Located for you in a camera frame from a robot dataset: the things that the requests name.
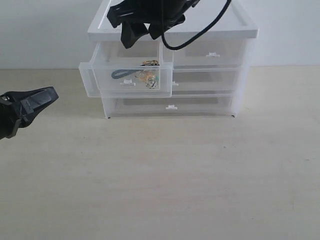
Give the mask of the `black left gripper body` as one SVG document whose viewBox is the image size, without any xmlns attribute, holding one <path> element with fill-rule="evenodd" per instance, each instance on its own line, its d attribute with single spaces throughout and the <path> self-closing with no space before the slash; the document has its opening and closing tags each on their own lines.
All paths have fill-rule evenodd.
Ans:
<svg viewBox="0 0 320 240">
<path fill-rule="evenodd" d="M 0 96 L 0 139 L 16 136 L 18 129 L 26 128 L 30 122 L 21 101 L 27 92 L 8 91 Z"/>
</svg>

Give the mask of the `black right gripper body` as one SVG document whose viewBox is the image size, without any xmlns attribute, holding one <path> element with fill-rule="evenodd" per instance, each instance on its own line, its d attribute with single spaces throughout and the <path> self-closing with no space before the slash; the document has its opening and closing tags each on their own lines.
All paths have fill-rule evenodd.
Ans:
<svg viewBox="0 0 320 240">
<path fill-rule="evenodd" d="M 123 0 L 109 7 L 107 19 L 113 28 L 147 32 L 146 24 L 160 30 L 182 24 L 185 12 L 194 8 L 198 0 Z"/>
</svg>

